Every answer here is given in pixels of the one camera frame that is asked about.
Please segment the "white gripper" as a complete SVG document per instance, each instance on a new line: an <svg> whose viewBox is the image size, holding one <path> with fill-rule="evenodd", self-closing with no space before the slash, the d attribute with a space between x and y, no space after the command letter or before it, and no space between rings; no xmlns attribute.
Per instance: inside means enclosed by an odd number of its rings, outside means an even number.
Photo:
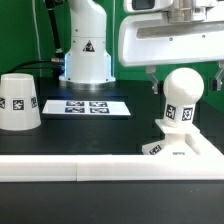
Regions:
<svg viewBox="0 0 224 224"><path fill-rule="evenodd" d="M220 91L224 78L224 18L218 13L203 22L168 22L165 13L126 17L119 30L118 57L125 67L147 66L146 74L155 95L163 82L154 65L220 61L210 81L212 91Z"/></svg>

